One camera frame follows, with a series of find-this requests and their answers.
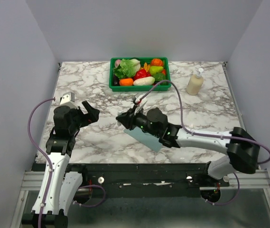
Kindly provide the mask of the green glue stick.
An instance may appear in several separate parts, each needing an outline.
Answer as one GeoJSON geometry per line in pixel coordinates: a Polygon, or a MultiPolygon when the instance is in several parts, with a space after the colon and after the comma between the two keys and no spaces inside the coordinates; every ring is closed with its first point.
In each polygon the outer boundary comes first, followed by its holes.
{"type": "Polygon", "coordinates": [[[121,126],[121,122],[120,122],[120,115],[123,114],[123,112],[118,112],[116,120],[117,120],[117,125],[121,126]]]}

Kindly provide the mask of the blue-grey envelope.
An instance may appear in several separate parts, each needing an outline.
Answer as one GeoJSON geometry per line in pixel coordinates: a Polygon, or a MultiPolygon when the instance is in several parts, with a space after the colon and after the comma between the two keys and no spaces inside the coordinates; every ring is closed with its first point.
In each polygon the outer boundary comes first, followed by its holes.
{"type": "Polygon", "coordinates": [[[149,133],[144,133],[138,127],[133,130],[125,129],[124,132],[154,152],[159,152],[162,148],[162,144],[158,141],[158,138],[149,133]]]}

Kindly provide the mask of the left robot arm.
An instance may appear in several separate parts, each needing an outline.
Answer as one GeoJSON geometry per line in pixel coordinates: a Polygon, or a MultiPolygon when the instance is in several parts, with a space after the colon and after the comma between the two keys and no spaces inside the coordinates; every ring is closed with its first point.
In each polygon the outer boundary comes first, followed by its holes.
{"type": "Polygon", "coordinates": [[[84,168],[71,168],[69,160],[80,129],[99,119],[100,111],[87,101],[82,105],[84,114],[72,101],[60,101],[54,110],[54,127],[46,142],[45,172],[38,197],[29,214],[24,214],[21,224],[25,228],[66,228],[68,211],[78,188],[88,183],[84,168]]]}

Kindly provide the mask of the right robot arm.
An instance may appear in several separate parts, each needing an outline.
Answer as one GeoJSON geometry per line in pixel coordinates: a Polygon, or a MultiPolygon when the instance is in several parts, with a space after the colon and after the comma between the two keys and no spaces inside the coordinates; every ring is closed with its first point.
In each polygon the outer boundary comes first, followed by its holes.
{"type": "Polygon", "coordinates": [[[127,130],[141,129],[168,148],[192,147],[224,154],[206,165],[206,170],[201,174],[202,183],[206,186],[214,185],[223,176],[235,171],[254,174],[257,170],[260,146],[243,128],[234,127],[230,132],[190,133],[181,125],[170,123],[158,108],[150,109],[147,114],[142,111],[137,113],[131,108],[118,114],[116,120],[127,130]]]}

